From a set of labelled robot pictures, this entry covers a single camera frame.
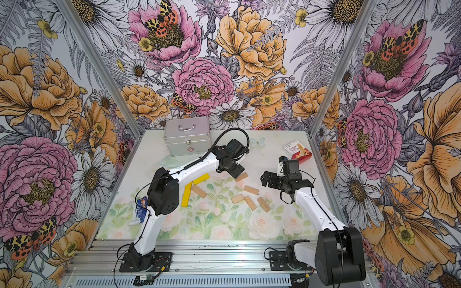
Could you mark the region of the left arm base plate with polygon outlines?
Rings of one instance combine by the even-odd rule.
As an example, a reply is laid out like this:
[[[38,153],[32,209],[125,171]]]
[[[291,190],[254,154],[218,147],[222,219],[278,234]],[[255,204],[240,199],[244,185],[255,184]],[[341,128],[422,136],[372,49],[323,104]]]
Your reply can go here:
[[[119,272],[168,272],[173,257],[171,252],[151,252],[144,256],[135,254],[127,252],[123,255]]]

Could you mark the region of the wooden block diagonal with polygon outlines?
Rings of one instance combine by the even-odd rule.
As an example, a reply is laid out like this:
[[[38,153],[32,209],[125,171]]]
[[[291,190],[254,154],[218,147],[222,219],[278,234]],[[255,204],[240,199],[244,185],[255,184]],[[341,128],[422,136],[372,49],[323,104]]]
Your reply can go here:
[[[252,200],[250,196],[245,196],[244,200],[252,211],[254,211],[257,208],[256,204],[254,203],[254,201]]]

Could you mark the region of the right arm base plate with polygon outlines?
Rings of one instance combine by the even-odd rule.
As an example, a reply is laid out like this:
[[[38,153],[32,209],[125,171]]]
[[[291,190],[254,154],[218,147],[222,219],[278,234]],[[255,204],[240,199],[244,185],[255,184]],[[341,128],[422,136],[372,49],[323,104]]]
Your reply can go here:
[[[267,256],[272,271],[306,271],[312,272],[315,269],[307,264],[290,260],[285,251],[276,252],[271,250]]]

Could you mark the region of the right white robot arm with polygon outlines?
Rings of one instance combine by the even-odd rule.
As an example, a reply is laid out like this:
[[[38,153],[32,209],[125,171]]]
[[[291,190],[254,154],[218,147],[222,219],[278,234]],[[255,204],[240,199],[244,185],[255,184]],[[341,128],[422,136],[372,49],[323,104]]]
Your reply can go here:
[[[294,240],[279,253],[278,260],[290,270],[301,271],[310,267],[326,285],[362,282],[366,279],[361,236],[356,228],[348,228],[322,203],[314,185],[303,180],[299,172],[279,175],[264,172],[261,183],[286,193],[292,203],[302,208],[318,232],[316,242]]]

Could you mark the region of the yellow long block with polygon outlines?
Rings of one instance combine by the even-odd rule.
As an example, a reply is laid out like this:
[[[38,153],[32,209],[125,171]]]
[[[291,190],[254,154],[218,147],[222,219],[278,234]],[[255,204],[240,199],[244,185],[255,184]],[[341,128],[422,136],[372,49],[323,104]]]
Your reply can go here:
[[[209,174],[203,174],[199,178],[193,180],[193,184],[197,186],[198,184],[208,180],[209,178],[210,178]]]

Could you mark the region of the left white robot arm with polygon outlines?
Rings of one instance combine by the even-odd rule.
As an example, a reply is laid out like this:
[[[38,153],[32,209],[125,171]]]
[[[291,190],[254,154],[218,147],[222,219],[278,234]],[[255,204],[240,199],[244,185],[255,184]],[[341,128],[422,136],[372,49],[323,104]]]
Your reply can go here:
[[[124,255],[123,261],[128,268],[147,271],[153,266],[157,237],[167,215],[181,205],[187,184],[212,171],[227,172],[233,178],[238,178],[244,168],[232,157],[218,159],[210,154],[179,168],[160,168],[156,171],[148,188],[147,213],[140,234]]]

